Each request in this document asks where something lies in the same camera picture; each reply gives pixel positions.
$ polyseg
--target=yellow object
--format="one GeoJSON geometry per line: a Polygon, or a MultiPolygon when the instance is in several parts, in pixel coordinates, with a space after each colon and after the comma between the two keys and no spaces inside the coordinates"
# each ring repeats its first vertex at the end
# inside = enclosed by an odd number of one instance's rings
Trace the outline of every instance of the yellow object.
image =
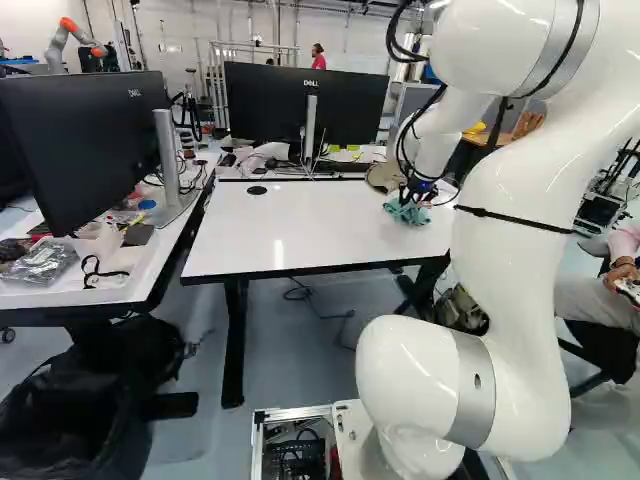
{"type": "Polygon", "coordinates": [[[142,220],[144,220],[144,217],[146,216],[147,216],[146,213],[141,213],[140,215],[138,215],[138,218],[136,218],[133,222],[131,222],[129,225],[127,225],[120,231],[123,233],[126,232],[129,227],[133,227],[136,223],[140,223],[142,220]]]}
{"type": "Polygon", "coordinates": [[[471,135],[475,135],[476,133],[483,132],[487,128],[487,124],[484,122],[478,122],[469,130],[465,130],[463,133],[468,133],[471,135]]]}

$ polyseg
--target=desk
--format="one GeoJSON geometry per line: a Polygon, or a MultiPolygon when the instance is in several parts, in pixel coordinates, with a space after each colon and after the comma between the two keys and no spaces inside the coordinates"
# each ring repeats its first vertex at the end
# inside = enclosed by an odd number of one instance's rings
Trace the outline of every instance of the desk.
{"type": "MultiPolygon", "coordinates": [[[[213,171],[213,163],[207,172],[213,171]]],[[[136,266],[125,288],[83,289],[79,262],[51,287],[37,288],[0,281],[0,325],[67,326],[70,319],[114,318],[130,310],[149,311],[160,302],[180,252],[188,246],[204,215],[204,203],[213,188],[213,175],[198,200],[167,227],[156,230],[149,244],[137,249],[136,266]]],[[[40,211],[29,214],[0,233],[0,239],[25,237],[43,221],[40,211]]]]}
{"type": "MultiPolygon", "coordinates": [[[[358,151],[347,151],[341,150],[339,152],[331,152],[328,155],[322,157],[320,160],[323,161],[334,161],[338,163],[366,163],[366,164],[374,164],[378,162],[386,162],[386,149],[385,146],[380,145],[362,145],[360,150],[358,151]]],[[[238,156],[238,160],[236,165],[233,167],[217,167],[216,168],[216,176],[219,179],[244,179],[247,181],[257,181],[257,180],[270,180],[275,178],[306,178],[306,174],[304,172],[299,172],[297,170],[270,170],[265,174],[253,174],[247,171],[238,168],[239,163],[242,162],[241,156],[238,156]]],[[[261,162],[253,161],[251,162],[251,170],[262,167],[264,165],[263,159],[261,162]]],[[[362,179],[364,178],[364,173],[334,173],[334,174],[322,174],[322,173],[314,173],[314,176],[317,176],[318,179],[362,179]]]]}
{"type": "MultiPolygon", "coordinates": [[[[439,181],[443,201],[455,194],[439,181]]],[[[222,406],[241,405],[250,280],[419,265],[447,255],[455,202],[408,227],[363,181],[224,182],[205,213],[181,275],[183,285],[224,283],[229,315],[222,406]],[[247,193],[251,185],[267,193],[247,193]]]]}

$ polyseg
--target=dell monitor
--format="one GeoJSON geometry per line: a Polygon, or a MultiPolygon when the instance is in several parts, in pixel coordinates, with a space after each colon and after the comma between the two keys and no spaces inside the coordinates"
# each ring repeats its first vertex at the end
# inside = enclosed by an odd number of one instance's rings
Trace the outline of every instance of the dell monitor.
{"type": "Polygon", "coordinates": [[[160,72],[0,80],[0,144],[22,166],[55,236],[116,205],[160,163],[160,72]]]}
{"type": "Polygon", "coordinates": [[[300,142],[308,96],[317,97],[316,143],[375,141],[389,77],[365,73],[225,62],[231,135],[300,142]]]}

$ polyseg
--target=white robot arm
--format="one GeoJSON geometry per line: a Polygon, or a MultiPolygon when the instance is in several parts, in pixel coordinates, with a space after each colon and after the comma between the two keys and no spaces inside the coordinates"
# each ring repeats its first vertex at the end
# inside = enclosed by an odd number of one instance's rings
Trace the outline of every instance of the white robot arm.
{"type": "Polygon", "coordinates": [[[439,103],[423,114],[418,111],[409,116],[398,129],[392,158],[406,159],[413,166],[408,189],[401,194],[401,204],[409,198],[418,203],[429,194],[460,142],[461,132],[473,127],[496,97],[455,87],[441,87],[432,101],[438,100],[443,91],[439,103]]]}
{"type": "MultiPolygon", "coordinates": [[[[386,316],[360,338],[360,397],[402,478],[446,478],[464,447],[535,461],[563,445],[571,408],[553,283],[589,180],[640,130],[637,18],[636,0],[452,0],[441,15],[439,78],[478,96],[535,95],[548,115],[481,161],[459,197],[453,267],[488,333],[386,316]]],[[[415,158],[426,170],[429,158],[415,158]]]]}

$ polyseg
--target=computer mouse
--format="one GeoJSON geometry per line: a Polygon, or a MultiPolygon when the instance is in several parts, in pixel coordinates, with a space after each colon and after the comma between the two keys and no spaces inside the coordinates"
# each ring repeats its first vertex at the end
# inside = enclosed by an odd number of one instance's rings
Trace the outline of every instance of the computer mouse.
{"type": "Polygon", "coordinates": [[[233,167],[236,163],[236,156],[233,153],[228,153],[224,156],[224,158],[220,161],[221,167],[233,167]]]}
{"type": "Polygon", "coordinates": [[[269,160],[264,162],[264,168],[266,168],[267,170],[275,170],[276,168],[278,168],[278,160],[276,160],[275,158],[270,158],[269,160]]]}

